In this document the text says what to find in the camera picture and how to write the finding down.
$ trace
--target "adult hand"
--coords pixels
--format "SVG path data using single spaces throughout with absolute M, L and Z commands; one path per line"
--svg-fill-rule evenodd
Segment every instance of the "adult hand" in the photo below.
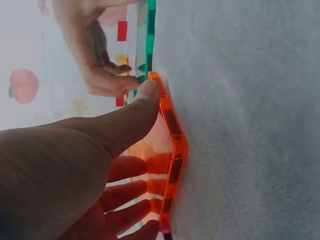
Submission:
M 151 130 L 159 99 L 157 84 L 147 80 L 117 111 L 1 132 L 0 238 L 115 240 L 143 218 L 148 201 L 112 210 L 143 194 L 145 182 L 105 186 L 146 172 L 143 160 L 119 155 Z M 154 240 L 157 233 L 151 221 L 123 240 Z
M 53 0 L 54 15 L 90 94 L 120 97 L 139 86 L 128 65 L 116 66 L 106 51 L 106 37 L 97 18 L 106 8 L 138 0 Z

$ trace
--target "apple print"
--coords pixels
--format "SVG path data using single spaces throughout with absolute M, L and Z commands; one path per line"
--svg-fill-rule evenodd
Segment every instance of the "apple print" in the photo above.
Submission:
M 36 0 L 37 4 L 38 4 L 38 8 L 40 10 L 40 13 L 47 17 L 50 14 L 50 10 L 46 5 L 46 0 Z
M 31 103 L 38 92 L 38 77 L 28 69 L 16 69 L 10 75 L 9 97 L 20 104 Z
M 99 21 L 106 27 L 117 26 L 118 22 L 126 21 L 127 5 L 108 7 L 99 17 Z

